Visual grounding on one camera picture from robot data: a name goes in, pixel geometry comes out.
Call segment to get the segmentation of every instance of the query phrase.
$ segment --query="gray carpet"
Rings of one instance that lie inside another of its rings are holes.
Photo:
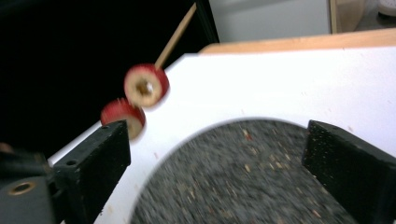
[[[156,171],[132,223],[356,223],[302,166],[306,136],[270,120],[203,133]]]

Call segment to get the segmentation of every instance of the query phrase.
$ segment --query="white board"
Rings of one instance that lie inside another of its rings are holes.
[[[396,48],[185,55],[166,69],[171,90],[146,111],[132,164],[95,223],[128,223],[155,167],[205,130],[239,119],[339,126],[396,157]],[[55,163],[96,128],[49,159]]]

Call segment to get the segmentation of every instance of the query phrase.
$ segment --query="wooden edge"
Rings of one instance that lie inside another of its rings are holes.
[[[316,35],[277,40],[211,44],[200,50],[199,53],[251,53],[302,49],[343,49],[385,46],[396,46],[396,28],[342,33],[337,35]]]

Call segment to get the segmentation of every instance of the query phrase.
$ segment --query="axle hole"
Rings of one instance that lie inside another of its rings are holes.
[[[153,92],[152,84],[146,80],[139,81],[136,85],[136,88],[143,96],[151,95]]]
[[[21,195],[24,194],[35,187],[35,182],[24,182],[9,191],[10,195]]]

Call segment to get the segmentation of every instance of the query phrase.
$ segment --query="circular hole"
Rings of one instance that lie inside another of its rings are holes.
[[[33,189],[35,187],[34,182],[24,182],[19,185],[17,185],[15,188],[11,189],[9,191],[10,195],[20,195],[28,192],[29,190]]]
[[[143,96],[151,95],[153,91],[152,84],[146,80],[139,81],[136,85],[136,88]]]
[[[76,164],[77,164],[77,161],[75,161],[75,160],[68,161],[68,162],[66,163],[66,165],[70,165],[70,166],[76,165]]]

